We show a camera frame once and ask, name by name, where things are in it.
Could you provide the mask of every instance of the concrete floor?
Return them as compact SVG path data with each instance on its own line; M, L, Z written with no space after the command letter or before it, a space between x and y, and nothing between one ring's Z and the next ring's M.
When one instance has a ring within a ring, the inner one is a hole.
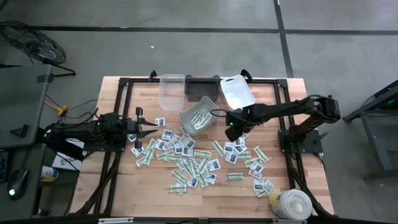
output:
M394 0L280 0L286 29L394 30ZM121 27L278 28L272 0L12 0L0 21L30 25ZM63 64L76 77L57 78L48 94L63 105L96 98L105 75L183 73L232 76L243 68L254 77L286 77L279 34L45 32L67 52ZM397 36L288 35L294 75L308 93L333 95L343 115L358 108L380 88L397 79ZM30 65L19 51L0 42L0 63ZM95 103L70 116L93 111ZM42 126L57 120L44 108ZM398 179L364 182L377 171L359 121L323 125L326 175L335 213L345 218L396 222ZM67 190L43 206L61 215Z

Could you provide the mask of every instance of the wooden tabletop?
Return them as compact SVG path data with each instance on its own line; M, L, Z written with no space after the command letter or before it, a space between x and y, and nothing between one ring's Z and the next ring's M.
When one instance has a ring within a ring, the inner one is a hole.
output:
M120 77L104 77L101 91L98 97L98 114L113 112L118 82ZM306 97L304 81L301 78L288 78L290 99L300 100ZM249 85L256 103L276 104L274 87L268 84ZM129 116L134 117L135 108L140 106L144 110L146 120L154 122L155 118L166 118L166 127L175 133L181 122L178 118L180 111L164 111L157 103L159 92L158 83L135 83L132 88L132 97L129 106ZM125 94L123 94L119 114L123 113ZM185 102L185 110L195 103ZM216 105L226 109L223 97L220 95ZM306 119L305 115L295 116L296 124ZM148 135L143 139L143 146L147 146L151 138L159 139L163 127L159 131ZM218 217L218 218L272 218L275 217L268 209L268 198L257 198L253 192L253 177L248 175L249 169L245 168L244 160L238 159L236 164L225 161L211 146L211 142L217 140L223 146L228 141L224 130L224 119L219 119L210 128L195 136L198 141L195 149L212 152L212 159L218 158L222 169L215 171L217 180L215 185L201 188L188 187L187 194L169 194L169 185L176 181L170 176L173 169L178 169L175 163L158 161L155 157L149 166L138 168L137 158L130 151L133 147L128 141L126 150L122 153L119 165L118 180L114 193L112 216L114 217ZM271 119L263 125L257 126L246 139L246 146L251 151L252 158L256 157L253 148L260 146L270 161L264 164L262 179L270 180L274 185L274 191L289 189L287 168L284 155L280 152L277 131L280 129L279 120ZM93 153L83 161L80 176L73 198L71 212L78 210L94 192L100 179L103 163L103 152ZM333 213L326 175L319 158L312 154L302 155L307 184L317 200L323 207ZM243 172L244 180L227 182L226 173ZM105 189L102 209L106 203L108 189Z

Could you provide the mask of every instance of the wooden table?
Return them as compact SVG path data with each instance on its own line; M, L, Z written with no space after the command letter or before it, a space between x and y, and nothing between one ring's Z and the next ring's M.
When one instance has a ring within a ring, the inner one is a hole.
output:
M98 97L98 114L113 111L118 82L120 77L104 77L101 91ZM287 79L290 99L300 100L306 97L304 81L301 78ZM256 98L256 103L276 104L275 93L272 85L250 84L250 89ZM129 116L135 117L135 107L144 109L144 117L154 122L155 118L166 118L166 128L180 135L178 130L181 122L178 119L179 111L164 111L157 103L159 92L158 83L135 83L132 88L132 97L129 106ZM125 96L123 94L119 114L123 113ZM195 103L186 102L185 109ZM226 108L224 99L220 96L216 102L219 108ZM295 116L295 122L301 123L306 115ZM163 127L143 139L145 147L151 138L161 137ZM253 177L248 175L244 166L245 159L239 159L234 165L219 158L219 155L211 146L211 142L217 140L223 146L227 141L224 130L224 119L219 119L212 127L195 136L198 141L195 149L204 149L212 152L212 159L218 158L222 169L215 171L218 175L216 184L201 188L188 187L188 193L169 194L168 187L176 181L170 176L173 169L178 169L175 163L158 161L155 157L149 166L136 166L137 158L130 151L133 145L128 141L126 150L122 153L119 165L118 180L114 193L112 216L114 217L218 217L218 218L272 218L275 217L268 209L267 197L257 198L253 192ZM287 168L284 155L280 152L277 130L279 120L272 119L263 125L257 126L246 139L246 146L251 151L252 157L256 157L253 148L261 146L270 161L264 164L262 178L270 180L274 185L274 191L289 189ZM78 210L90 197L97 187L103 152L93 153L83 161L80 176L73 198L71 212ZM307 184L317 200L323 207L333 213L326 175L319 158L312 154L302 155ZM244 180L227 182L227 172L243 172ZM102 209L106 204L107 189L104 191Z

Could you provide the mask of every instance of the computer mouse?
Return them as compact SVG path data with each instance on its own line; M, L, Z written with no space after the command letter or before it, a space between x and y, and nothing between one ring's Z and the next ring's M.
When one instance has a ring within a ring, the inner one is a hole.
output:
M8 179L8 197L11 200L19 200L22 198L26 191L26 181L27 181L27 169L15 170L11 177Z

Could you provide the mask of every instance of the gray floor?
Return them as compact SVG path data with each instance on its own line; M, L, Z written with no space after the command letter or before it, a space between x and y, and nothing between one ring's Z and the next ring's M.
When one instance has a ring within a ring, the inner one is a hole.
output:
M393 0L280 0L287 29L396 29L398 2ZM12 0L0 20L31 25L277 28L271 0ZM231 76L242 68L254 77L286 77L278 34L46 32L67 52L74 78L57 78L49 95L73 106L96 98L105 75L184 73ZM308 93L333 95L342 114L359 107L397 79L397 36L288 35L290 58ZM22 53L0 42L0 63L29 65ZM95 103L70 116L94 110ZM45 107L42 126L57 120ZM377 170L362 125L340 121L323 125L326 174L337 215L396 222L398 179L364 182ZM66 190L58 200L44 199L52 215L61 215Z

